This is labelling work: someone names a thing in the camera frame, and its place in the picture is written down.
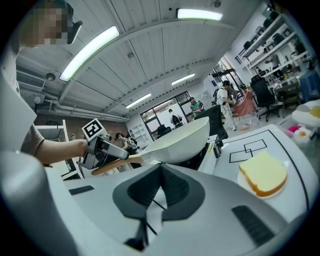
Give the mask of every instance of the ceiling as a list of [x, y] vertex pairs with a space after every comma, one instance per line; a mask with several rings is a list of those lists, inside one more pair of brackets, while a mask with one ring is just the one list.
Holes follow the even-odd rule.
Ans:
[[[47, 80], [43, 90], [57, 96], [62, 105], [122, 116], [125, 106], [140, 97], [151, 93], [131, 111], [186, 84], [171, 86], [174, 80], [195, 73], [187, 82], [201, 82], [261, 2], [221, 0], [215, 8], [214, 1], [67, 0], [74, 8], [73, 20], [83, 21], [74, 43], [26, 49], [16, 61], [17, 68], [41, 78], [54, 73], [56, 79]], [[223, 17], [221, 21], [178, 20], [177, 8], [216, 11]], [[69, 82], [60, 80], [73, 57], [111, 26], [117, 27], [120, 36]]]

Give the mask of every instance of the toast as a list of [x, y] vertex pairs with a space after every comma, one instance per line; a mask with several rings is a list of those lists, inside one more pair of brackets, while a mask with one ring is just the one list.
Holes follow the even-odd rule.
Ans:
[[258, 197], [271, 196], [279, 191], [287, 181], [286, 167], [267, 150], [240, 163], [239, 168]]

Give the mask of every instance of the wooden handle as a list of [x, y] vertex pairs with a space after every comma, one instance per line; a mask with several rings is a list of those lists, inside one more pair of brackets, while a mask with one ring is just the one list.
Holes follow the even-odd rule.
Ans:
[[108, 163], [104, 167], [101, 167], [99, 169], [93, 170], [91, 172], [92, 175], [99, 175], [106, 173], [114, 168], [118, 168], [120, 166], [123, 166], [128, 163], [137, 163], [137, 164], [143, 164], [144, 160], [142, 159], [140, 154], [133, 154], [128, 157], [128, 159], [118, 159], [111, 163]]

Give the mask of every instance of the black office chair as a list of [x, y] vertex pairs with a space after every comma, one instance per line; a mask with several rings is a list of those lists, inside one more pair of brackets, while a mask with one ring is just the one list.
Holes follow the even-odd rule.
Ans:
[[259, 75], [255, 75], [251, 78], [251, 88], [256, 95], [256, 99], [254, 98], [256, 105], [260, 108], [266, 108], [266, 112], [259, 115], [259, 119], [266, 115], [265, 121], [268, 122], [270, 113], [276, 113], [279, 118], [279, 110], [271, 108], [271, 105], [276, 102], [276, 98], [273, 91], [272, 93], [269, 91], [266, 80]]
[[196, 116], [195, 120], [199, 118], [205, 118], [205, 117], [209, 117], [209, 123], [210, 123], [209, 136], [217, 134], [220, 140], [224, 140], [229, 137], [222, 122], [220, 105], [215, 105], [210, 107], [206, 111]]
[[170, 133], [170, 132], [171, 132], [171, 127], [165, 127], [164, 124], [161, 124], [161, 125], [157, 128], [156, 131], [157, 131], [157, 133], [158, 133], [158, 135], [157, 135], [156, 138], [159, 139], [159, 138], [161, 138], [162, 136]]

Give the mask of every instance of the shelf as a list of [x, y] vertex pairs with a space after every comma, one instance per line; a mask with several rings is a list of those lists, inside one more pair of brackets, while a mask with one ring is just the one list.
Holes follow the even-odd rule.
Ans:
[[249, 57], [256, 49], [258, 49], [274, 32], [277, 31], [285, 23], [283, 17], [279, 15], [272, 24], [258, 37], [256, 41], [241, 55], [241, 57]]
[[277, 72], [278, 70], [283, 69], [285, 66], [287, 66], [287, 65], [289, 65], [289, 64], [291, 64], [291, 63], [293, 63], [293, 62], [295, 62], [295, 61], [297, 61], [297, 60], [299, 60], [301, 57], [303, 57], [303, 56], [306, 55], [306, 54], [308, 54], [307, 51], [301, 53], [300, 55], [294, 57], [293, 59], [287, 61], [285, 64], [281, 65], [280, 67], [277, 67], [276, 69], [270, 71], [269, 73], [267, 73], [267, 74], [265, 74], [264, 76], [261, 76], [261, 77], [262, 77], [262, 78], [265, 78], [265, 77], [267, 77], [267, 76], [270, 76], [270, 75], [273, 74], [274, 72]]
[[296, 33], [292, 32], [288, 37], [286, 37], [282, 42], [280, 42], [278, 45], [276, 45], [271, 51], [269, 51], [266, 55], [264, 55], [261, 59], [259, 59], [257, 62], [252, 64], [249, 69], [252, 69], [259, 63], [263, 62], [266, 58], [268, 58], [270, 55], [275, 53], [276, 51], [280, 50], [282, 47], [284, 47], [287, 43], [289, 43], [293, 37], [296, 35]]

